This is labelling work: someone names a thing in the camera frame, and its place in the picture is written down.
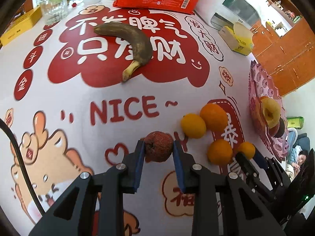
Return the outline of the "yellow-orange citrus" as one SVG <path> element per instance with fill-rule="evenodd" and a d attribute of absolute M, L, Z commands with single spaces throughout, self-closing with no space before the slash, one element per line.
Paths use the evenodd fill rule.
<path fill-rule="evenodd" d="M 248 160 L 251 160 L 255 155 L 256 148 L 250 142 L 243 142 L 235 150 L 235 153 L 240 152 L 243 153 Z"/>

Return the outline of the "red lychee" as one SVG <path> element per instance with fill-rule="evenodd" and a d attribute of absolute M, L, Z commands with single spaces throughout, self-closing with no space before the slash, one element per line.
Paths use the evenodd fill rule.
<path fill-rule="evenodd" d="M 144 138 L 145 161 L 165 162 L 173 150 L 173 138 L 168 133 L 154 131 Z"/>

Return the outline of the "small yellow citrus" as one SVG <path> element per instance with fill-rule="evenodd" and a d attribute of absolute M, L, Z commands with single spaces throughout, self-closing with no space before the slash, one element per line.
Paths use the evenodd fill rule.
<path fill-rule="evenodd" d="M 207 127 L 205 121 L 197 114 L 188 113 L 181 119 L 181 128 L 189 138 L 202 138 Z"/>

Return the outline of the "orange tangerine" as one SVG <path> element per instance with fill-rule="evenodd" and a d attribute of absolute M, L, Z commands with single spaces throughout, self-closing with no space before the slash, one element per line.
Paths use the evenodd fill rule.
<path fill-rule="evenodd" d="M 212 132 L 221 132 L 228 126 L 227 113 L 217 104 L 206 104 L 199 115 L 205 121 L 207 129 Z"/>
<path fill-rule="evenodd" d="M 207 150 L 208 160 L 218 166 L 226 166 L 233 157 L 233 150 L 229 142 L 218 139 L 212 142 Z"/>

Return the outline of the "dark avocado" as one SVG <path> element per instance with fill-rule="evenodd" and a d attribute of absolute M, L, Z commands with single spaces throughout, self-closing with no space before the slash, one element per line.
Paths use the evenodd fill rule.
<path fill-rule="evenodd" d="M 285 131 L 285 125 L 284 125 L 284 120 L 280 117 L 279 119 L 279 123 L 278 123 L 278 130 L 277 132 L 274 134 L 274 137 L 276 138 L 280 138 L 283 136 Z"/>

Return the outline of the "yellow-green apple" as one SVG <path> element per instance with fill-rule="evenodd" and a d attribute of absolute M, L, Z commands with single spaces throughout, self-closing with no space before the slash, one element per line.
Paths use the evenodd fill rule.
<path fill-rule="evenodd" d="M 281 107 L 276 100 L 269 98 L 267 96 L 263 96 L 260 98 L 261 108 L 264 119 L 267 122 L 268 128 L 273 128 L 277 126 L 280 115 L 281 115 Z"/>

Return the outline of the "overripe dark banana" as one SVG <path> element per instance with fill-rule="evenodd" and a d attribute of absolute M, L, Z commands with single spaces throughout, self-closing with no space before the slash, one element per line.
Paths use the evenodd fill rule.
<path fill-rule="evenodd" d="M 150 39 L 135 26 L 126 23 L 109 22 L 96 25 L 94 32 L 101 36 L 119 37 L 131 45 L 133 61 L 124 69 L 122 82 L 128 81 L 139 67 L 146 65 L 152 59 L 153 47 Z"/>

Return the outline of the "red persimmon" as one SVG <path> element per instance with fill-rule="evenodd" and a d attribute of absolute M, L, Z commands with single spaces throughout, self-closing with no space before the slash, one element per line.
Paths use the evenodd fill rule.
<path fill-rule="evenodd" d="M 269 135 L 270 136 L 275 136 L 277 132 L 279 131 L 280 128 L 280 122 L 278 122 L 275 127 L 269 128 Z"/>

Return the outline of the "pink plastic fruit bowl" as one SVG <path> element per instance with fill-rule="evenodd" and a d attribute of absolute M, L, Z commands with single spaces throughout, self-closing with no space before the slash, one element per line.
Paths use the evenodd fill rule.
<path fill-rule="evenodd" d="M 288 152 L 288 129 L 286 111 L 283 107 L 282 98 L 279 90 L 275 87 L 273 79 L 268 75 L 267 71 L 253 60 L 250 64 L 249 73 L 249 111 L 256 133 L 259 135 L 267 149 L 274 154 L 279 162 L 283 162 Z M 280 117 L 284 120 L 285 131 L 282 137 L 276 138 L 269 135 L 269 128 L 264 119 L 260 98 L 267 96 L 279 103 L 281 107 Z"/>

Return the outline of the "printed pink tablecloth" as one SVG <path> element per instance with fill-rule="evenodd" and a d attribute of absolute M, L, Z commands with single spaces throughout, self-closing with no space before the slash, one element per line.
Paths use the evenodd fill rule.
<path fill-rule="evenodd" d="M 109 22 L 137 27 L 153 47 L 152 59 L 126 82 L 122 73 L 133 61 L 131 45 L 94 32 Z M 232 52 L 195 14 L 117 9 L 112 0 L 80 5 L 56 25 L 40 20 L 1 48 L 1 118 L 16 136 L 45 210 L 81 172 L 107 171 L 153 131 L 179 140 L 215 173 L 240 174 L 235 161 L 210 164 L 207 149 L 214 138 L 232 147 L 248 141 L 273 157 L 249 113 L 253 59 Z M 181 119 L 199 115 L 208 103 L 224 109 L 228 126 L 189 138 Z"/>

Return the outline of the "orange wooden cabinet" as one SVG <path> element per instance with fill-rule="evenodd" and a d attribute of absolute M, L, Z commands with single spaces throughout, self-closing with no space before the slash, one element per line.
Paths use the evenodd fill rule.
<path fill-rule="evenodd" d="M 263 0 L 267 17 L 251 27 L 253 55 L 281 96 L 314 79 L 314 22 L 298 0 Z"/>

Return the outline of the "yellow tissue box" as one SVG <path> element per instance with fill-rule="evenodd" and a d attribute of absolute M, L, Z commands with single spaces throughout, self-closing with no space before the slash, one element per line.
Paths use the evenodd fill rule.
<path fill-rule="evenodd" d="M 236 22 L 233 28 L 222 27 L 218 34 L 227 46 L 236 53 L 248 56 L 254 48 L 253 33 L 239 22 Z"/>

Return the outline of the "white countertop appliance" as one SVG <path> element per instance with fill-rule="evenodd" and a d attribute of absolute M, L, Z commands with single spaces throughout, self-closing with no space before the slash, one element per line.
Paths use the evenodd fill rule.
<path fill-rule="evenodd" d="M 207 25 L 217 30 L 224 26 L 233 28 L 236 22 L 250 29 L 260 19 L 246 0 L 198 0 L 194 10 Z"/>

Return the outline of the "drinking glass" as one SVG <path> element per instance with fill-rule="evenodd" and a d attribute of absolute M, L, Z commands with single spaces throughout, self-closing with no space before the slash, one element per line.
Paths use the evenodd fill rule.
<path fill-rule="evenodd" d="M 46 25 L 52 25 L 68 15 L 68 0 L 40 0 L 40 9 Z"/>

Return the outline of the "yellow flat box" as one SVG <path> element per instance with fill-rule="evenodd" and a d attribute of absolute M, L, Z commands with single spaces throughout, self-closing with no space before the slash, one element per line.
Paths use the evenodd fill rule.
<path fill-rule="evenodd" d="M 8 45 L 12 40 L 32 29 L 40 18 L 42 18 L 42 12 L 38 6 L 16 19 L 1 36 L 1 45 Z"/>

